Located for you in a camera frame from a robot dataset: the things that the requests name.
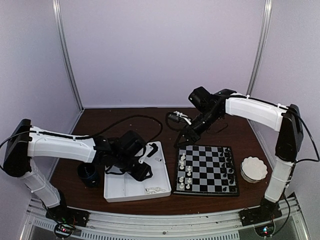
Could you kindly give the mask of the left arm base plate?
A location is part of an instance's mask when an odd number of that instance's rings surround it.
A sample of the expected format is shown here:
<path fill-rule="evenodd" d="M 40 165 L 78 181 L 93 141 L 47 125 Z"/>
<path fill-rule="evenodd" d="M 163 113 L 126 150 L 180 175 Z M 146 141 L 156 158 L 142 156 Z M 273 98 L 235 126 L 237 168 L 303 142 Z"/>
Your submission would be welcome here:
<path fill-rule="evenodd" d="M 67 207 L 65 205 L 58 205 L 56 207 L 48 208 L 44 203 L 43 208 L 46 210 L 46 217 L 54 220 L 56 223 L 67 224 L 71 227 L 86 227 L 90 213 L 85 210 L 79 210 Z"/>

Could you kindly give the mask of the white piece passed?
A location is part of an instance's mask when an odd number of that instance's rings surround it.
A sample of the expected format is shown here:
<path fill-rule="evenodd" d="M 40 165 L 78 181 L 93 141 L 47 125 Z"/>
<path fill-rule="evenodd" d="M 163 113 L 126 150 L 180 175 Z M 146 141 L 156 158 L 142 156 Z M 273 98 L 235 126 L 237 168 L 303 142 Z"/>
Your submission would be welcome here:
<path fill-rule="evenodd" d="M 184 170 L 184 168 L 185 168 L 185 164 L 184 164 L 184 162 L 182 161 L 182 162 L 180 163 L 179 169 L 180 169 L 180 170 Z"/>

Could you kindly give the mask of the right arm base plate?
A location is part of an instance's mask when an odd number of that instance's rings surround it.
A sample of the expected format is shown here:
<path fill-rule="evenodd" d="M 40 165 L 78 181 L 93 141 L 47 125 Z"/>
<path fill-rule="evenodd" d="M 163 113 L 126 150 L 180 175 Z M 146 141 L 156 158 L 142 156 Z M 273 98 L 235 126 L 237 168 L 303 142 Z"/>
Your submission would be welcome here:
<path fill-rule="evenodd" d="M 239 212 L 240 221 L 243 227 L 250 225 L 257 225 L 264 222 L 271 222 L 276 218 L 282 216 L 282 211 L 280 209 L 275 209 L 271 213 L 262 213 L 262 208 L 245 208 Z"/>

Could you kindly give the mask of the white piece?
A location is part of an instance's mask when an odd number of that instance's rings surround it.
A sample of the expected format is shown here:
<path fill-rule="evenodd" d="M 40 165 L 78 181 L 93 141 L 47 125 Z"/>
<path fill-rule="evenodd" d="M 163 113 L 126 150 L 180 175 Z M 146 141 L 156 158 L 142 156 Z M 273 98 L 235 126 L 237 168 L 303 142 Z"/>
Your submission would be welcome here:
<path fill-rule="evenodd" d="M 180 160 L 179 160 L 181 165 L 185 164 L 185 159 L 186 159 L 186 155 L 185 155 L 185 153 L 183 153 L 182 156 L 180 157 Z"/>

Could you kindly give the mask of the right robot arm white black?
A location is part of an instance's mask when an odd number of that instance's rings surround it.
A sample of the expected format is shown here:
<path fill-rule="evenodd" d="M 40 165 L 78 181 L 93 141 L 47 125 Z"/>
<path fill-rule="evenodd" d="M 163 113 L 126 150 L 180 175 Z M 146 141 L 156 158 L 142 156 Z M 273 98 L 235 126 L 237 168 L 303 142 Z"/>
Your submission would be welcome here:
<path fill-rule="evenodd" d="M 259 220 L 268 220 L 276 212 L 276 206 L 292 179 L 304 138 L 299 108 L 294 104 L 284 106 L 267 103 L 230 89 L 211 94 L 202 86 L 194 89 L 188 99 L 199 111 L 199 115 L 180 130 L 174 143 L 175 148 L 196 143 L 202 133 L 224 115 L 242 117 L 278 133 L 276 164 L 256 210 Z"/>

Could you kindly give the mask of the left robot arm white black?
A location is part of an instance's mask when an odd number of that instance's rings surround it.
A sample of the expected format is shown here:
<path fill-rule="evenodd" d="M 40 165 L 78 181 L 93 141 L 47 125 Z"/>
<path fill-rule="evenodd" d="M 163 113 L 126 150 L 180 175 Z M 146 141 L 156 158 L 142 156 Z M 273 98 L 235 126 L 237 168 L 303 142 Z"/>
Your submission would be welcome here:
<path fill-rule="evenodd" d="M 64 194 L 49 183 L 33 161 L 34 157 L 71 159 L 87 164 L 117 167 L 120 174 L 128 173 L 142 182 L 153 176 L 151 166 L 142 158 L 148 153 L 147 143 L 134 131 L 122 137 L 105 138 L 100 134 L 68 135 L 45 131 L 23 119 L 6 145 L 1 169 L 9 176 L 20 178 L 45 205 L 47 212 L 61 222 L 72 218 Z"/>

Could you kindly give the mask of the black white chess board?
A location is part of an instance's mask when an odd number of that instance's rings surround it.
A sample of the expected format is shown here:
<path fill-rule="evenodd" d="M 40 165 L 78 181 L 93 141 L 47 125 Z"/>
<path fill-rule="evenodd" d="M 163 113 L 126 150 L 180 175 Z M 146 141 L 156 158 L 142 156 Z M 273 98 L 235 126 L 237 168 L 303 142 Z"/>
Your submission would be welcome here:
<path fill-rule="evenodd" d="M 185 153 L 184 170 L 180 158 Z M 175 183 L 172 193 L 206 197 L 238 197 L 240 195 L 236 164 L 230 146 L 187 145 L 177 149 Z M 191 176 L 187 167 L 191 166 Z"/>

